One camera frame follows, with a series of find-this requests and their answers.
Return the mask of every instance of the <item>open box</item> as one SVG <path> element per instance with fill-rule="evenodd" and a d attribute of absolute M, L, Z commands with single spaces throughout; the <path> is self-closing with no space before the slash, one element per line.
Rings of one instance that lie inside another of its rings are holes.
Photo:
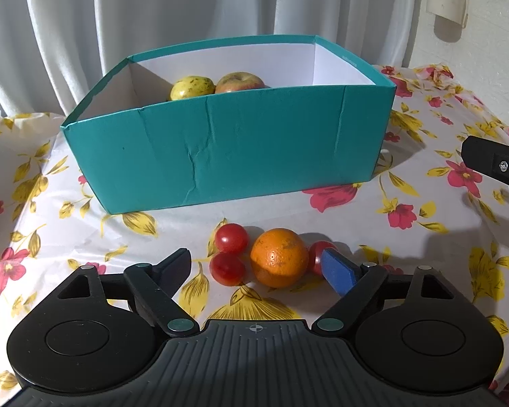
<path fill-rule="evenodd" d="M 187 75 L 250 72 L 268 88 L 168 101 Z M 317 36 L 263 35 L 130 56 L 62 129 L 110 214 L 369 180 L 395 85 Z"/>

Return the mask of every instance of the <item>orange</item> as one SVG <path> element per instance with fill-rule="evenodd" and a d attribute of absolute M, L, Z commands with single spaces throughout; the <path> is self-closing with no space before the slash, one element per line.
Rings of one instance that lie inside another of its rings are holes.
<path fill-rule="evenodd" d="M 270 229 L 262 234 L 251 250 L 251 267 L 259 282 L 270 288 L 291 286 L 305 274 L 308 252 L 294 231 Z"/>

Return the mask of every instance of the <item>tablecloth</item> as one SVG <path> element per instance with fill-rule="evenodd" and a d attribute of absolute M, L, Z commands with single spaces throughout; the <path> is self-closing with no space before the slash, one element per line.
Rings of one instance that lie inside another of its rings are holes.
<path fill-rule="evenodd" d="M 380 70 L 397 92 L 370 182 L 183 208 L 106 214 L 60 133 L 63 116 L 0 115 L 0 405 L 19 390 L 6 356 L 9 333 L 79 265 L 118 273 L 187 247 L 192 271 L 174 299 L 201 324 L 210 317 L 311 323 L 337 301 L 324 280 L 309 274 L 281 290 L 256 283 L 250 272 L 244 285 L 219 285 L 208 260 L 212 234 L 226 221 L 244 225 L 251 240 L 275 227 L 292 229 L 306 243 L 333 240 L 353 261 L 374 261 L 395 273 L 432 265 L 502 335 L 496 384 L 503 387 L 509 381 L 509 191 L 466 168 L 460 146 L 468 135 L 509 145 L 509 127 L 445 66 Z M 130 182 L 127 171 L 110 176 L 118 188 Z M 385 341 L 383 331 L 379 339 Z"/>

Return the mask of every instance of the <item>green round joint cap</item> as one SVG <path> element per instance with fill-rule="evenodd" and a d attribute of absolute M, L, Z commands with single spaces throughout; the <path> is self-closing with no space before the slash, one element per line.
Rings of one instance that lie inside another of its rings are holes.
<path fill-rule="evenodd" d="M 168 329 L 174 332 L 186 332 L 194 327 L 194 323 L 190 319 L 176 318 L 168 323 Z"/>
<path fill-rule="evenodd" d="M 318 320 L 317 326 L 319 329 L 328 332 L 335 332 L 342 329 L 344 324 L 340 319 L 337 318 L 323 318 Z"/>

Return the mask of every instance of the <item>curtain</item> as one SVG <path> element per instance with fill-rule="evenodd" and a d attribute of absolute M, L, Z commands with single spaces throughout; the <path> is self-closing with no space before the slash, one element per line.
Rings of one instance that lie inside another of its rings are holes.
<path fill-rule="evenodd" d="M 193 40 L 318 34 L 402 64 L 414 0 L 0 0 L 0 109 L 68 114 L 124 57 Z"/>

